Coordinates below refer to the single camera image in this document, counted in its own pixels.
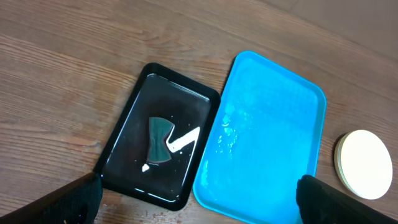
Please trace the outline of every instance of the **plastic tray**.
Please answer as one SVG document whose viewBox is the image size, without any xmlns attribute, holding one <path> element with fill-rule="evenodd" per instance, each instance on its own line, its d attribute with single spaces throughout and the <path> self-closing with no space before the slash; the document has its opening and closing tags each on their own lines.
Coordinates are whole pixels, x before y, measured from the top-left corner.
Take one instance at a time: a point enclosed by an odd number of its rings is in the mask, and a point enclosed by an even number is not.
<svg viewBox="0 0 398 224">
<path fill-rule="evenodd" d="M 297 181 L 315 176 L 326 97 L 254 52 L 232 67 L 193 185 L 199 203 L 249 223 L 301 223 Z"/>
<path fill-rule="evenodd" d="M 157 63 L 146 65 L 94 169 L 103 187 L 169 210 L 183 208 L 219 105 L 217 91 Z M 169 161 L 147 161 L 151 117 L 174 124 L 167 142 L 178 148 Z M 184 136 L 195 140 L 177 142 Z"/>
</svg>

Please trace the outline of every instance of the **green sponge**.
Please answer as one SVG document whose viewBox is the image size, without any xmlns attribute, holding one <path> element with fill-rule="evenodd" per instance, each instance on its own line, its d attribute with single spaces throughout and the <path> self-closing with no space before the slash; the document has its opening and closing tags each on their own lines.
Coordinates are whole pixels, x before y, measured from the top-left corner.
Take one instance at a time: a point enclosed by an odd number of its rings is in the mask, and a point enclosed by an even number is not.
<svg viewBox="0 0 398 224">
<path fill-rule="evenodd" d="M 149 118 L 149 150 L 147 162 L 161 163 L 171 160 L 165 140 L 174 124 L 164 118 Z"/>
</svg>

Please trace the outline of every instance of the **round white lid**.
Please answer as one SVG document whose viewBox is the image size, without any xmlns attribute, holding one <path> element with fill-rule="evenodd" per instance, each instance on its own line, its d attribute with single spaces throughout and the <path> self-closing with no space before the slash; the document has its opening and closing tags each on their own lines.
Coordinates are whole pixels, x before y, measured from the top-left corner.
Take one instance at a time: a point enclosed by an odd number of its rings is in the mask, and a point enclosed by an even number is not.
<svg viewBox="0 0 398 224">
<path fill-rule="evenodd" d="M 373 133 L 353 131 L 340 143 L 341 175 L 349 189 L 366 199 L 382 197 L 392 181 L 392 162 L 384 143 Z"/>
</svg>

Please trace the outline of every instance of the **tray rim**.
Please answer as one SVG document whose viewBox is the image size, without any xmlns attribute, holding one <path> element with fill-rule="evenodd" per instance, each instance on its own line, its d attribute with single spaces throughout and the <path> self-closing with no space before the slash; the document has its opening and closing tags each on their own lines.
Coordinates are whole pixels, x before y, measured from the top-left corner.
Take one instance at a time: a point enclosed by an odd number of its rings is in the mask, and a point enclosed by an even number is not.
<svg viewBox="0 0 398 224">
<path fill-rule="evenodd" d="M 319 134 L 319 139 L 317 139 L 317 144 L 316 144 L 317 151 L 316 151 L 316 153 L 313 153 L 313 148 L 311 149 L 311 152 L 310 152 L 309 161 L 313 160 L 315 162 L 313 163 L 312 167 L 310 167 L 310 166 L 307 167 L 307 173 L 309 173 L 309 175 L 315 177 L 315 174 L 317 173 L 317 164 L 318 164 L 318 157 L 319 157 L 319 153 L 320 153 L 320 144 L 321 144 L 321 141 L 322 141 L 323 127 L 324 127 L 324 124 L 325 124 L 325 116 L 326 116 L 327 99 L 326 99 L 325 93 L 323 92 L 323 90 L 318 85 L 312 83 L 311 81 L 301 77 L 300 75 L 297 75 L 296 73 L 291 72 L 290 70 L 282 67 L 281 65 L 279 65 L 279 64 L 277 64 L 277 63 L 275 63 L 275 62 L 273 62 L 273 61 L 271 61 L 271 60 L 259 55 L 258 53 L 255 53 L 255 52 L 253 52 L 251 50 L 242 51 L 241 53 L 239 53 L 235 57 L 235 59 L 233 60 L 233 65 L 232 65 L 231 72 L 229 73 L 228 80 L 231 78 L 231 75 L 233 76 L 236 73 L 236 70 L 237 70 L 238 66 L 235 66 L 235 64 L 237 64 L 240 61 L 242 61 L 243 58 L 251 58 L 251 59 L 254 59 L 254 60 L 262 60 L 267 65 L 270 65 L 271 67 L 273 67 L 274 69 L 280 71 L 281 73 L 285 73 L 285 74 L 287 73 L 289 75 L 293 75 L 295 79 L 300 80 L 301 82 L 304 82 L 308 86 L 311 86 L 312 91 L 314 91 L 314 94 L 316 94 L 316 96 L 318 98 L 318 113 L 317 113 L 317 116 L 319 116 L 319 111 L 320 111 L 320 114 L 321 114 L 321 118 L 317 121 L 317 122 L 320 123 L 320 125 L 319 125 L 320 126 L 320 130 L 319 130 L 320 134 Z M 231 88 L 228 85 L 228 80 L 227 80 L 227 83 L 225 85 L 225 89 L 223 90 L 223 93 L 224 93 L 225 90 L 228 90 L 228 89 Z M 193 183 L 193 194 L 195 196 L 195 199 L 198 201 L 198 203 L 201 206 L 203 206 L 203 207 L 205 207 L 205 208 L 207 208 L 209 210 L 212 210 L 214 212 L 218 212 L 220 214 L 226 215 L 228 217 L 235 218 L 235 219 L 240 220 L 242 222 L 246 222 L 246 223 L 263 222 L 262 220 L 256 220 L 254 218 L 252 218 L 250 220 L 250 217 L 247 217 L 247 216 L 245 216 L 245 214 L 242 214 L 242 213 L 238 213 L 237 215 L 234 215 L 234 212 L 222 211 L 222 210 L 218 209 L 217 207 L 213 207 L 211 204 L 208 205 L 206 202 L 201 200 L 201 198 L 200 198 L 201 196 L 200 196 L 200 194 L 198 193 L 198 190 L 197 190 L 197 185 L 198 185 L 198 182 L 196 181 L 196 178 L 195 178 L 195 182 Z"/>
<path fill-rule="evenodd" d="M 197 153 L 195 154 L 195 157 L 192 158 L 191 166 L 188 170 L 187 178 L 185 179 L 185 183 L 182 187 L 182 191 L 179 196 L 180 200 L 176 200 L 174 202 L 166 202 L 165 200 L 150 196 L 147 193 L 142 193 L 142 192 L 137 192 L 135 190 L 133 191 L 133 190 L 125 189 L 123 187 L 117 186 L 110 182 L 104 181 L 103 177 L 102 177 L 103 167 L 105 166 L 106 161 L 107 161 L 109 155 L 111 154 L 114 143 L 116 142 L 116 140 L 119 136 L 119 133 L 123 127 L 123 124 L 129 115 L 130 109 L 133 106 L 133 104 L 139 94 L 139 91 L 140 91 L 142 85 L 144 84 L 147 76 L 152 73 L 159 75 L 161 77 L 164 77 L 164 78 L 170 80 L 171 82 L 174 82 L 174 83 L 181 85 L 185 88 L 193 90 L 193 91 L 207 97 L 210 101 L 210 110 L 209 110 L 207 119 L 205 121 L 203 131 L 201 132 L 201 134 L 199 136 L 197 148 L 195 149 Z M 130 197 L 137 198 L 139 200 L 166 208 L 171 211 L 181 210 L 188 202 L 188 198 L 189 198 L 189 195 L 190 195 L 190 192 L 192 189 L 192 185 L 193 185 L 197 170 L 200 165 L 200 160 L 201 160 L 203 151 L 205 150 L 206 142 L 207 142 L 209 133 L 211 131 L 211 128 L 213 126 L 213 122 L 215 120 L 220 103 L 221 103 L 221 97 L 220 97 L 220 94 L 216 90 L 214 90 L 204 84 L 201 84 L 195 80 L 192 80 L 191 78 L 188 78 L 176 71 L 173 71 L 159 63 L 152 62 L 152 63 L 148 63 L 147 65 L 145 65 L 139 75 L 139 78 L 137 79 L 136 84 L 134 85 L 134 88 L 132 89 L 130 97 L 128 98 L 126 105 L 124 106 L 124 109 L 121 112 L 121 115 L 120 115 L 120 117 L 119 117 L 109 139 L 108 139 L 108 142 L 105 144 L 105 147 L 104 147 L 101 155 L 99 156 L 97 163 L 93 169 L 93 171 L 95 173 L 97 173 L 101 176 L 101 182 L 102 182 L 103 188 L 130 196 Z"/>
</svg>

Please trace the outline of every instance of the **blue tray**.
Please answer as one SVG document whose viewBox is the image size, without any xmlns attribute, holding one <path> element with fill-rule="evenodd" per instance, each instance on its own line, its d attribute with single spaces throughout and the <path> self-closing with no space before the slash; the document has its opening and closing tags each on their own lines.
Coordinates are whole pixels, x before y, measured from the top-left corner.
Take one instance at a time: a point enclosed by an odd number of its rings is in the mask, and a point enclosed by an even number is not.
<svg viewBox="0 0 398 224">
<path fill-rule="evenodd" d="M 301 223 L 297 181 L 315 176 L 325 112 L 318 86 L 240 53 L 193 185 L 198 202 L 248 223 Z"/>
</svg>

